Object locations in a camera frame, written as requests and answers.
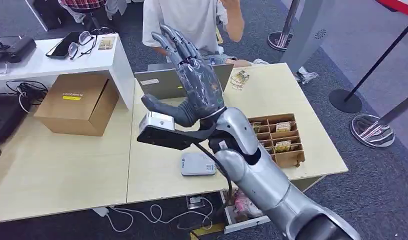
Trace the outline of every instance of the stanchion base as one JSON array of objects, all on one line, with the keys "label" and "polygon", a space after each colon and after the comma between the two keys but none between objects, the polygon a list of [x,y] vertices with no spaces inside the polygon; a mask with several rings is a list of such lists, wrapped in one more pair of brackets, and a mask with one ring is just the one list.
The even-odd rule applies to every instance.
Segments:
[{"label": "stanchion base", "polygon": [[351,121],[352,135],[362,144],[374,148],[386,148],[393,144],[396,135],[390,125],[380,125],[379,117],[362,114]]},{"label": "stanchion base", "polygon": [[279,43],[279,39],[281,39],[281,31],[275,31],[272,32],[271,34],[269,34],[269,36],[267,37],[267,43],[269,44],[270,47],[272,47],[273,49],[279,50],[279,51],[283,51],[285,52],[288,48],[288,45],[291,42],[291,39],[293,38],[293,34],[292,33],[288,33],[288,39],[286,40],[286,43],[284,46],[278,46]]},{"label": "stanchion base", "polygon": [[350,91],[337,89],[329,93],[329,102],[343,113],[355,114],[362,110],[362,101],[356,95],[352,95],[348,101],[344,101]]}]

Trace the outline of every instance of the sticker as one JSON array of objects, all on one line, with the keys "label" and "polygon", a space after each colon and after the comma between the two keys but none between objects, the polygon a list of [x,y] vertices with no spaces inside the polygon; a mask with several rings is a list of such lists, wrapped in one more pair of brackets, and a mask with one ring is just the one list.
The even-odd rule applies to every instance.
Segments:
[{"label": "sticker", "polygon": [[189,199],[189,201],[190,201],[190,204],[197,204],[197,203],[200,203],[200,202],[201,202],[201,197],[199,197],[199,196],[191,197],[191,198]]},{"label": "sticker", "polygon": [[151,80],[145,80],[145,81],[140,82],[140,84],[142,85],[158,84],[158,83],[160,83],[158,79],[151,79]]},{"label": "sticker", "polygon": [[228,149],[228,145],[226,144],[225,140],[218,143],[220,149]]},{"label": "sticker", "polygon": [[169,115],[166,115],[166,114],[161,114],[161,113],[158,113],[158,112],[155,112],[155,111],[151,112],[151,117],[152,118],[158,118],[158,119],[161,119],[161,120],[166,120],[166,121],[169,121],[169,122],[173,121],[172,116],[169,116]]},{"label": "sticker", "polygon": [[81,99],[81,97],[80,97],[80,96],[62,96],[62,99],[65,99],[65,100],[76,100],[76,101],[78,101],[78,100]]},{"label": "sticker", "polygon": [[98,50],[110,50],[113,48],[114,36],[106,36],[101,38],[101,42],[99,43]]}]

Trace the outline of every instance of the person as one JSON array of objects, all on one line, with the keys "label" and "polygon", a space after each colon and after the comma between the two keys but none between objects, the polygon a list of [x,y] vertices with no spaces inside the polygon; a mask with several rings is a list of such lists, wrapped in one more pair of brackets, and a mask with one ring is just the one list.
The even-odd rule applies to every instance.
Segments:
[{"label": "person", "polygon": [[145,0],[142,43],[167,56],[166,50],[151,35],[151,32],[161,34],[160,24],[165,24],[183,33],[201,55],[214,64],[250,66],[248,61],[221,54],[216,37],[217,17],[229,38],[239,42],[244,33],[240,0]]},{"label": "person", "polygon": [[96,9],[105,5],[107,18],[113,19],[113,15],[119,9],[119,0],[58,0],[58,3],[63,7],[78,24],[83,23],[85,18],[84,13],[76,12],[76,10]]}]

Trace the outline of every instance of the cable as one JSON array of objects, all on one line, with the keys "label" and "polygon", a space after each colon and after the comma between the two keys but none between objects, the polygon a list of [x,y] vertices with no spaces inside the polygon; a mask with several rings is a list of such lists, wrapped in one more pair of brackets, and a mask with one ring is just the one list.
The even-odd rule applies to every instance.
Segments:
[{"label": "cable", "polygon": [[[154,220],[151,220],[147,215],[145,215],[145,213],[143,213],[143,212],[141,212],[141,211],[138,211],[138,210],[132,210],[132,209],[128,209],[128,208],[110,207],[110,209],[112,209],[112,210],[114,210],[114,211],[116,211],[116,212],[118,212],[118,213],[127,214],[127,215],[129,215],[129,216],[132,218],[132,221],[130,222],[130,225],[129,225],[126,229],[124,229],[124,230],[118,230],[118,229],[116,229],[116,228],[114,227],[113,222],[112,222],[112,220],[111,220],[111,218],[110,218],[110,216],[109,216],[108,213],[106,214],[106,216],[108,217],[112,228],[113,228],[116,232],[118,232],[118,233],[122,233],[122,232],[127,231],[127,230],[132,226],[132,224],[133,224],[133,222],[134,222],[134,217],[132,216],[132,214],[130,214],[130,213],[128,213],[128,212],[142,214],[142,215],[143,215],[150,223],[152,223],[152,224],[156,224],[156,223],[169,224],[171,221],[173,221],[173,220],[175,220],[175,219],[177,219],[177,218],[179,218],[179,217],[182,217],[183,215],[186,215],[186,214],[198,214],[198,215],[201,215],[201,216],[204,217],[204,219],[202,220],[202,225],[204,225],[204,222],[206,221],[206,219],[209,220],[209,222],[210,222],[209,227],[204,227],[204,229],[209,230],[209,229],[211,229],[211,228],[213,227],[213,221],[211,220],[211,218],[209,218],[209,216],[213,213],[213,204],[212,204],[207,198],[205,198],[205,197],[201,197],[201,198],[204,199],[205,201],[207,201],[207,202],[210,204],[211,210],[210,210],[210,212],[209,212],[207,215],[204,214],[204,213],[201,213],[201,212],[197,212],[197,211],[186,211],[186,212],[181,213],[181,214],[179,214],[179,215],[177,215],[177,216],[174,216],[173,218],[171,218],[171,219],[168,220],[168,221],[163,221],[163,220],[161,220],[161,218],[162,218],[162,216],[163,216],[163,209],[162,209],[162,207],[161,207],[160,205],[158,205],[158,204],[153,204],[153,205],[151,205],[151,207],[149,208],[149,212],[151,213],[151,217],[154,218]],[[158,209],[160,209],[160,215],[159,215],[158,217],[156,217],[156,216],[154,215],[154,213],[153,213],[153,207],[157,207]]]},{"label": "cable", "polygon": [[134,216],[132,216],[132,214],[130,214],[130,213],[128,213],[128,212],[117,211],[117,210],[115,210],[115,211],[116,211],[116,212],[119,212],[119,213],[122,213],[122,214],[129,215],[130,218],[131,218],[131,221],[130,221],[129,226],[126,227],[125,229],[123,229],[123,230],[117,230],[116,227],[114,226],[113,222],[111,221],[110,215],[107,213],[106,216],[107,216],[108,220],[110,221],[110,224],[111,224],[111,226],[112,226],[112,229],[114,229],[114,231],[116,231],[116,232],[118,232],[118,233],[126,232],[128,229],[131,228],[132,224],[134,223]]},{"label": "cable", "polygon": [[[199,148],[201,151],[203,151],[209,158],[211,158],[217,164],[219,170],[221,171],[221,173],[223,174],[223,176],[227,180],[227,185],[228,185],[227,198],[225,199],[224,204],[216,212],[214,212],[214,214],[210,217],[212,219],[214,216],[217,216],[220,213],[222,213],[224,211],[224,209],[228,206],[229,201],[231,200],[231,197],[232,197],[232,182],[231,182],[231,178],[229,177],[228,172],[226,171],[225,167],[220,163],[220,161],[213,154],[211,154],[207,149],[205,149],[199,143],[194,142],[194,145],[197,148]],[[178,229],[188,230],[188,231],[191,231],[191,230],[194,230],[194,229],[197,229],[197,228],[200,228],[200,227],[203,227],[203,225],[201,225],[201,226],[194,225],[194,226],[190,226],[190,227],[180,227],[180,224],[177,224]]]},{"label": "cable", "polygon": [[26,108],[23,106],[22,104],[22,96],[26,96],[26,92],[22,92],[20,95],[18,95],[18,103],[20,104],[20,107],[26,112],[29,113],[28,110],[26,110]]},{"label": "cable", "polygon": [[[10,83],[20,84],[14,88],[10,86]],[[30,105],[39,105],[48,93],[48,88],[43,83],[32,80],[6,81],[3,88],[5,92],[0,93],[0,95],[18,96],[18,103],[21,109],[26,113],[29,113],[28,107],[25,107],[26,103],[29,103],[29,107]]]}]

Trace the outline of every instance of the red barrier rope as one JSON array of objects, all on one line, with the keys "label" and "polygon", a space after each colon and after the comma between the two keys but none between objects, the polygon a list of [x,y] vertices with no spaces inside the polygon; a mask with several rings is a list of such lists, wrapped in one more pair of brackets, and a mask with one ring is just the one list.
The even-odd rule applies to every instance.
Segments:
[{"label": "red barrier rope", "polygon": [[386,5],[394,10],[408,15],[408,5],[398,0],[377,0],[379,3]]}]

